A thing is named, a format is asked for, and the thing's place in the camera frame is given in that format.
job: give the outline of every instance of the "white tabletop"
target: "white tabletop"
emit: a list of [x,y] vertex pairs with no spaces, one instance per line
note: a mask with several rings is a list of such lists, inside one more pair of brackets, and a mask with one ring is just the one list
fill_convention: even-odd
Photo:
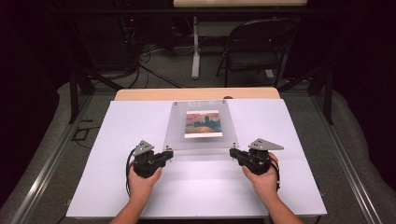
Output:
[[[283,146],[276,151],[281,199],[296,215],[326,214],[317,185],[283,100],[228,100],[240,149],[258,137]],[[128,201],[125,163],[144,139],[161,152],[172,101],[112,102],[92,148],[68,217],[114,217]],[[228,148],[196,155],[175,152],[155,185],[142,218],[265,217]]]
[[297,7],[306,0],[174,0],[174,7]]

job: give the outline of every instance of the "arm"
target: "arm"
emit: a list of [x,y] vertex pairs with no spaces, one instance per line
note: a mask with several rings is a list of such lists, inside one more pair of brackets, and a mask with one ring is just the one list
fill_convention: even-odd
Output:
[[140,217],[146,203],[149,201],[154,184],[161,176],[162,168],[158,168],[154,175],[143,178],[134,172],[131,166],[129,173],[129,186],[131,197],[128,203],[121,209],[117,216],[111,221],[112,224],[135,224]]
[[[270,157],[277,162],[274,154],[270,153]],[[303,223],[293,212],[280,200],[276,192],[276,171],[270,166],[267,173],[262,175],[255,175],[250,170],[243,166],[242,170],[245,176],[253,184],[254,191],[259,196],[260,200],[267,208],[271,219],[275,224],[297,224]]]

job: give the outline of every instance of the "picture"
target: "picture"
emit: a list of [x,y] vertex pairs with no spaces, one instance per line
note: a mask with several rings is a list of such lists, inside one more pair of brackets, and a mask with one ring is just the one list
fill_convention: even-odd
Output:
[[221,136],[218,110],[187,111],[185,138]]

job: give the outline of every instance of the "wooden desk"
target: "wooden desk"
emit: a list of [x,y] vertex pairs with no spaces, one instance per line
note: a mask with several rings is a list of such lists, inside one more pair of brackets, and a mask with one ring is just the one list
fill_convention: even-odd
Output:
[[280,99],[275,88],[190,88],[190,89],[139,89],[120,90],[115,101],[172,101],[172,100],[218,100],[225,96],[235,99]]

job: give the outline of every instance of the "black chair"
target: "black chair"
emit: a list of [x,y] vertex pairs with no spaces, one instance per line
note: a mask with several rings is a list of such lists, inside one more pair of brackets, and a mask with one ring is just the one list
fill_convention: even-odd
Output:
[[276,69],[274,86],[282,76],[290,45],[298,27],[294,19],[247,21],[230,33],[218,72],[225,60],[224,87],[232,72]]

